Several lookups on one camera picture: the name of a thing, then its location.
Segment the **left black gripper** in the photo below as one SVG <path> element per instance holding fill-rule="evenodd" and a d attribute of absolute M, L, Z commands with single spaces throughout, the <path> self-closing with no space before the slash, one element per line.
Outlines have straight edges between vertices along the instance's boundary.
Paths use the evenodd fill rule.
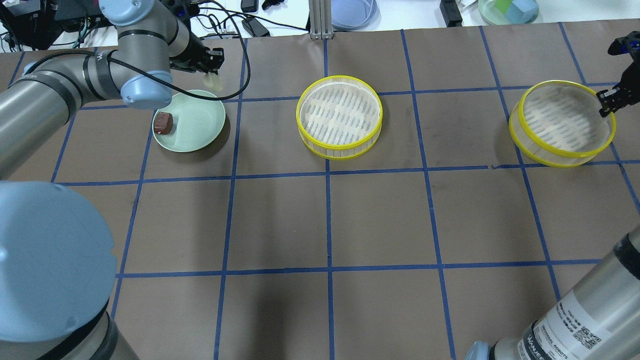
<path fill-rule="evenodd" d="M 223 48 L 206 47 L 197 35 L 190 33 L 189 41 L 182 52 L 170 57 L 170 69 L 219 75 L 225 59 Z"/>

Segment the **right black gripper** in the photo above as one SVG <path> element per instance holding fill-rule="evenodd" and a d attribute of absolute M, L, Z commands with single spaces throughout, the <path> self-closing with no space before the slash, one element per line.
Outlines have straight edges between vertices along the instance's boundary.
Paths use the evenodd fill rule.
<path fill-rule="evenodd" d="M 598 110 L 602 118 L 614 114 L 623 106 L 635 105 L 640 101 L 640 61 L 633 57 L 633 63 L 622 73 L 617 88 L 603 89 L 596 93 L 600 104 Z"/>

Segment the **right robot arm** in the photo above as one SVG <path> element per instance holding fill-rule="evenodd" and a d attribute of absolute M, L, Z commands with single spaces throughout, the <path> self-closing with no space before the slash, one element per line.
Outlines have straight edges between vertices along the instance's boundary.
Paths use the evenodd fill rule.
<path fill-rule="evenodd" d="M 509 132 L 527 157 L 569 169 L 610 145 L 615 112 L 639 101 L 639 53 L 612 89 L 595 92 L 567 80 L 526 91 L 510 114 Z M 630 360 L 639 355 L 639 229 L 624 235 L 521 337 L 476 341 L 467 360 Z"/>

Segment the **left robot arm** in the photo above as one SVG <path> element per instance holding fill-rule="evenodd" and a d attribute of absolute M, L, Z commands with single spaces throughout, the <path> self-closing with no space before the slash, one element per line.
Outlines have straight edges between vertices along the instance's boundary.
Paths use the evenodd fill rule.
<path fill-rule="evenodd" d="M 108 312 L 114 238 L 84 196 L 46 181 L 9 181 L 82 107 L 121 98 L 132 109 L 172 102 L 171 70 L 212 78 L 225 60 L 159 0 L 101 0 L 118 48 L 70 49 L 26 66 L 1 94 L 1 358 L 137 360 Z"/>

